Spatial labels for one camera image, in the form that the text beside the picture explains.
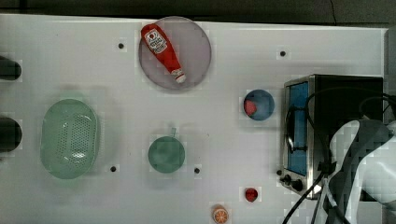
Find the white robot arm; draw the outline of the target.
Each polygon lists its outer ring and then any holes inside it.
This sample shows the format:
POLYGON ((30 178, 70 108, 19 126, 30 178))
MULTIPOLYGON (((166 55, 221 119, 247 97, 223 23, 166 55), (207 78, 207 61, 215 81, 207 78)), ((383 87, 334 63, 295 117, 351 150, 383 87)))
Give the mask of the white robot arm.
POLYGON ((316 224, 358 224, 361 193, 395 210, 395 123, 353 120, 330 142, 334 172, 323 181, 316 224))

